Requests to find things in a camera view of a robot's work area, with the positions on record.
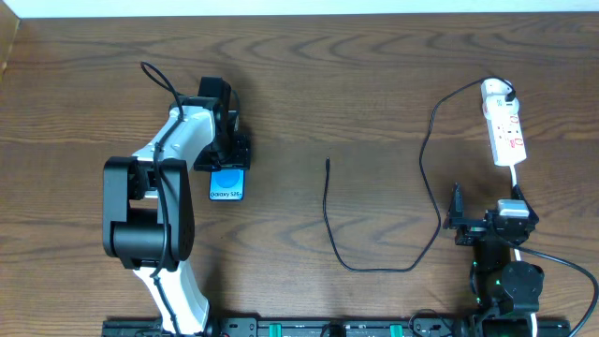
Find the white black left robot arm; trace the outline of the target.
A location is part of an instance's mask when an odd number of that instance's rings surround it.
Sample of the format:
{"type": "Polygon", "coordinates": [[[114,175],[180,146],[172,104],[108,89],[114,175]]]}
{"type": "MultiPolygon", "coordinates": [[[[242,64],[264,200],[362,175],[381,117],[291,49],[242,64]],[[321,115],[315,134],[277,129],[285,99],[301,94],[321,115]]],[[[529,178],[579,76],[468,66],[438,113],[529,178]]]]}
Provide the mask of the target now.
{"type": "Polygon", "coordinates": [[[223,79],[202,78],[197,95],[176,96],[147,145],[104,166],[104,250],[149,288],[162,316],[160,333],[220,332],[188,260],[196,229],[189,173],[250,167],[250,141],[229,107],[235,97],[223,79]]]}

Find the blue Galaxy smartphone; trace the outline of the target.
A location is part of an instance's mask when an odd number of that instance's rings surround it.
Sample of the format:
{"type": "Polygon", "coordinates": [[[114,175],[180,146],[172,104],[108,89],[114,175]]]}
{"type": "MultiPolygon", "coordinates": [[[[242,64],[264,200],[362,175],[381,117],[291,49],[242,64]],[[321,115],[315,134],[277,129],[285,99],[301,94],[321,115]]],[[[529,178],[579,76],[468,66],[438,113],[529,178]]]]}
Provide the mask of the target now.
{"type": "Polygon", "coordinates": [[[241,201],[244,198],[245,171],[227,169],[211,173],[211,201],[241,201]]]}

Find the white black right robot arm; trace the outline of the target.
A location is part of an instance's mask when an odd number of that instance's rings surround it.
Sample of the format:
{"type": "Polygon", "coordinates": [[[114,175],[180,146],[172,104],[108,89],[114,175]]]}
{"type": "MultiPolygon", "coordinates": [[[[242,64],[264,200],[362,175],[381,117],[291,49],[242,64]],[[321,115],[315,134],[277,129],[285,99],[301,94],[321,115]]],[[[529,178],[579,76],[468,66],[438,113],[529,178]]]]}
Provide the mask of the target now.
{"type": "Polygon", "coordinates": [[[532,315],[539,311],[545,274],[541,267],[512,256],[538,222],[518,186],[481,219],[464,215],[460,186],[454,186],[443,228],[456,231],[455,244],[474,250],[470,284],[478,305],[454,324],[456,335],[533,336],[538,332],[532,315]]]}

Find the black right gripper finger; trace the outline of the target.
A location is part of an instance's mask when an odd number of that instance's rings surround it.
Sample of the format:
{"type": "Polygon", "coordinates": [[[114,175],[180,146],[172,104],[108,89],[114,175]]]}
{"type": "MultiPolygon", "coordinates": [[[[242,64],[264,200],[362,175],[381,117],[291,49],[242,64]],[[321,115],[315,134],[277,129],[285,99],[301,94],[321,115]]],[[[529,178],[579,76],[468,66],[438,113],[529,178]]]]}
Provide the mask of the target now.
{"type": "Polygon", "coordinates": [[[462,218],[463,215],[464,209],[460,184],[455,183],[447,216],[450,218],[462,218]]]}
{"type": "Polygon", "coordinates": [[[514,199],[514,200],[522,201],[526,205],[526,207],[527,207],[527,209],[529,211],[532,210],[532,207],[530,206],[529,202],[524,197],[524,195],[523,195],[523,193],[522,193],[522,191],[521,191],[521,189],[520,189],[520,187],[519,187],[518,184],[515,184],[511,188],[511,198],[514,199]]]}

